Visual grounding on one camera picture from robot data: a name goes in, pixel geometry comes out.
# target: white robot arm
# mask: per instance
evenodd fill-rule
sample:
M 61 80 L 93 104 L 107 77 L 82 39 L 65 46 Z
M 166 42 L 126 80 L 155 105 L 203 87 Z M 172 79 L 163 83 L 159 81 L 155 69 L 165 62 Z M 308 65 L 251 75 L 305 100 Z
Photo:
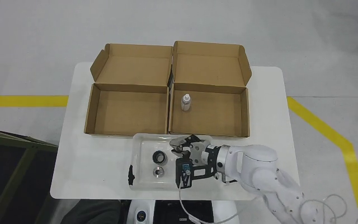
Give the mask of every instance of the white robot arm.
M 300 186 L 276 166 L 277 154 L 262 145 L 212 146 L 197 136 L 171 140 L 176 161 L 176 183 L 181 189 L 189 188 L 196 179 L 209 178 L 221 173 L 239 182 L 248 192 L 263 197 L 270 212 L 282 224 L 322 224 L 322 214 L 311 203 L 305 203 Z M 238 153 L 243 153 L 241 172 L 237 171 Z M 195 170 L 205 170 L 195 176 Z

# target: cardboard box flap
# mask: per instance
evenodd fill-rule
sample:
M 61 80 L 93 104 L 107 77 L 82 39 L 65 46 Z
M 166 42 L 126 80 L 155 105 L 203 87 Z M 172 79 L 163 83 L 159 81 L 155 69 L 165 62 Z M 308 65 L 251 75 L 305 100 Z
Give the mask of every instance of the cardboard box flap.
M 91 67 L 96 83 L 167 86 L 171 46 L 106 44 Z
M 241 45 L 176 41 L 173 75 L 176 83 L 245 87 L 251 70 Z

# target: gray floor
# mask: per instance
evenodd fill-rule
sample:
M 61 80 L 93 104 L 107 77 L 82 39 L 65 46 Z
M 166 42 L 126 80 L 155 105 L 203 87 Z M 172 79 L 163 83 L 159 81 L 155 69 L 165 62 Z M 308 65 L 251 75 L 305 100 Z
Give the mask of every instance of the gray floor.
M 0 95 L 67 95 L 74 66 L 94 60 L 106 43 L 235 43 L 251 65 L 280 67 L 287 95 L 357 145 L 357 0 L 1 0 L 0 30 Z M 64 113 L 0 108 L 0 129 L 58 143 Z M 306 195 L 342 195 L 348 213 L 338 223 L 355 223 L 340 149 L 290 116 Z M 257 206 L 242 223 L 277 221 Z

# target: floor marking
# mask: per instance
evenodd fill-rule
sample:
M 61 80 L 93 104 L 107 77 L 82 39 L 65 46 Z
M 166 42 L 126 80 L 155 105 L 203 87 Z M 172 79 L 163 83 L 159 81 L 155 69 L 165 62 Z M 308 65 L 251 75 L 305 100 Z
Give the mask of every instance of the floor marking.
M 287 102 L 289 109 L 341 149 L 358 207 L 358 160 L 353 144 L 292 97 Z
M 66 107 L 68 96 L 0 96 L 0 107 Z

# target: open cardboard box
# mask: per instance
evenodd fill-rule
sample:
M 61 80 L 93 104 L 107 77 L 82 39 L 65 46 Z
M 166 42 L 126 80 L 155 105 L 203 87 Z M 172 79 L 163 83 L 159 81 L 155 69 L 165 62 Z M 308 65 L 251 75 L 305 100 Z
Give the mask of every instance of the open cardboard box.
M 249 136 L 251 70 L 243 46 L 177 41 L 172 71 L 170 133 Z M 189 111 L 181 110 L 184 94 Z
M 91 67 L 95 83 L 84 132 L 167 133 L 171 46 L 106 44 Z

